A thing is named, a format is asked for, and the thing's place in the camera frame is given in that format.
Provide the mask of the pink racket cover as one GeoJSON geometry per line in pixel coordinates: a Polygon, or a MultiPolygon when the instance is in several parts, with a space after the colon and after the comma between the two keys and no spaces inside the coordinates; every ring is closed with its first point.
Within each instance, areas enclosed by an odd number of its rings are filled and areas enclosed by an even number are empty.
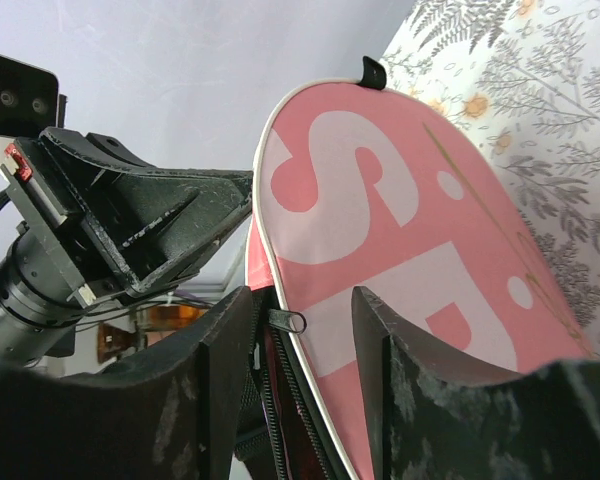
{"type": "Polygon", "coordinates": [[[478,149],[372,58],[358,80],[289,92],[255,157],[246,280],[294,313],[266,339],[289,464],[299,457],[284,390],[297,388],[316,450],[344,479],[373,467],[352,292],[475,359],[527,373],[587,359],[528,227],[478,149]]]}

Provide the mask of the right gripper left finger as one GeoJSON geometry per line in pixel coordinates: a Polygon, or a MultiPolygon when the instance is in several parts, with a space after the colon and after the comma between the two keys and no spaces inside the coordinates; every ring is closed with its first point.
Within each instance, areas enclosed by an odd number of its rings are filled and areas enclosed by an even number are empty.
{"type": "Polygon", "coordinates": [[[0,479],[225,479],[250,352],[252,294],[96,374],[0,361],[0,479]]]}

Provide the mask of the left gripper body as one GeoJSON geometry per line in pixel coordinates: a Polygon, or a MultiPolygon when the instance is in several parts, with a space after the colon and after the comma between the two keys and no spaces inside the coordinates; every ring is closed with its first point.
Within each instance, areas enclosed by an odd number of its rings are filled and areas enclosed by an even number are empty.
{"type": "MultiPolygon", "coordinates": [[[[8,181],[0,192],[0,210],[12,204],[23,218],[0,262],[0,358],[42,357],[100,304],[117,300],[132,306],[182,283],[148,295],[128,295],[120,288],[83,229],[83,212],[62,186],[40,144],[41,133],[14,138],[0,159],[8,181]]],[[[146,163],[112,138],[82,136],[94,144],[106,142],[122,161],[146,163]]]]}

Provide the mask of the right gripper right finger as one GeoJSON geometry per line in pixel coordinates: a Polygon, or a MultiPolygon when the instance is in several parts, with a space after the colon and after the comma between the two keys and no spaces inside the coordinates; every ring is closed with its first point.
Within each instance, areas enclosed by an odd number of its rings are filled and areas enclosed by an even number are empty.
{"type": "Polygon", "coordinates": [[[377,479],[600,479],[600,361],[519,374],[351,299],[377,479]]]}

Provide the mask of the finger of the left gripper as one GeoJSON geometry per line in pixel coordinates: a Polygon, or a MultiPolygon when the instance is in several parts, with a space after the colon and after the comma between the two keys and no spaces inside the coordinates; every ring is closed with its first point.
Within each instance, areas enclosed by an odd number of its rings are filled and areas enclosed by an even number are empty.
{"type": "Polygon", "coordinates": [[[249,170],[128,163],[109,144],[48,128],[39,141],[120,288],[148,295],[195,276],[251,212],[249,170]]]}

